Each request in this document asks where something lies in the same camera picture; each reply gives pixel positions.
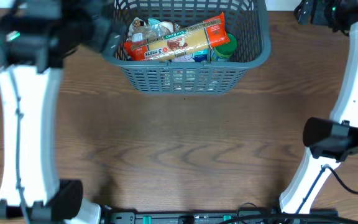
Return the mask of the white brown snack bag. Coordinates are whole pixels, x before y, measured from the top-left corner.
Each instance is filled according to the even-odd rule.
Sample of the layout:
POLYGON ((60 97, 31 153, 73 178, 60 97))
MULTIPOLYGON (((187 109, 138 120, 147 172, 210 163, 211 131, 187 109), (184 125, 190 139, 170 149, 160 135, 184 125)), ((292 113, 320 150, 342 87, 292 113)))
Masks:
POLYGON ((126 41, 140 42, 147 39, 154 39, 174 33, 181 28, 181 25, 168 21, 161 22, 153 18, 148 18, 147 21, 144 21, 136 17, 129 26, 126 41))

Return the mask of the green lid jar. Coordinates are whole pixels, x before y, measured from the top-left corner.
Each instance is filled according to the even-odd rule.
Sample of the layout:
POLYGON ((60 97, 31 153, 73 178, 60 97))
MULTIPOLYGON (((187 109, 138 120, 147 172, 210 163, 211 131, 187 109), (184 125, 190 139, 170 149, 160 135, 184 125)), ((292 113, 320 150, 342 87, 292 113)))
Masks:
POLYGON ((237 39, 230 33, 227 34, 229 42, 217 46, 211 50, 211 61, 227 62, 238 47, 237 39))

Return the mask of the red spaghetti packet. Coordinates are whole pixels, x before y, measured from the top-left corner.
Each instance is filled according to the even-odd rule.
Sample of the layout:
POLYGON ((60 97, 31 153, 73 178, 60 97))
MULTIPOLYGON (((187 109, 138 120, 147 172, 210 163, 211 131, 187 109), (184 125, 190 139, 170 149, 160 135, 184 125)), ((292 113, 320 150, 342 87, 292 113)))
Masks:
POLYGON ((132 60, 171 60, 200 50, 227 44, 225 16, 220 13, 174 33, 140 42, 126 42, 124 48, 132 60))

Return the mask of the blue tissue pack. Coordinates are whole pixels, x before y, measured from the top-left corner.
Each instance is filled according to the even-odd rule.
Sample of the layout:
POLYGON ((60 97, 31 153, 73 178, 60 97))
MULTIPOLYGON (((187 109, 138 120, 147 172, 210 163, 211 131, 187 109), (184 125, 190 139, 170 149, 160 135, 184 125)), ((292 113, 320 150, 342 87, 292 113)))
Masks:
POLYGON ((197 52, 188 53, 182 52, 178 57, 171 59, 172 62, 209 62, 210 61, 210 49, 203 49, 197 52))

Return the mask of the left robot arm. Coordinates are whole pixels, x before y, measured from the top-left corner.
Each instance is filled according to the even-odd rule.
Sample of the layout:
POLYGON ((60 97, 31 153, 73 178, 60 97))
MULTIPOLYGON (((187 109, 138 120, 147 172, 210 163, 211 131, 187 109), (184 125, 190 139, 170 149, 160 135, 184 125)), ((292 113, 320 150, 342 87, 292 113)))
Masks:
POLYGON ((64 60, 85 45, 115 48, 106 1, 14 1, 0 17, 4 168, 0 219, 26 223, 110 223, 111 209, 83 196, 80 180, 55 164, 55 114, 64 60))

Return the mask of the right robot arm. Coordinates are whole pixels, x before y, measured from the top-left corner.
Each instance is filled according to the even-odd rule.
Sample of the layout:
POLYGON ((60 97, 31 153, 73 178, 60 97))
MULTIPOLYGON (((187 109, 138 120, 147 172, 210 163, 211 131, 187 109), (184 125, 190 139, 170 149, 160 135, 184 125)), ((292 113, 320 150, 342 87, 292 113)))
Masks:
POLYGON ((303 130, 305 153, 280 210, 308 214, 330 175, 349 156, 358 154, 358 1, 302 1, 294 10, 299 24, 326 26, 349 38, 349 55, 338 99, 329 119, 312 117, 303 130))

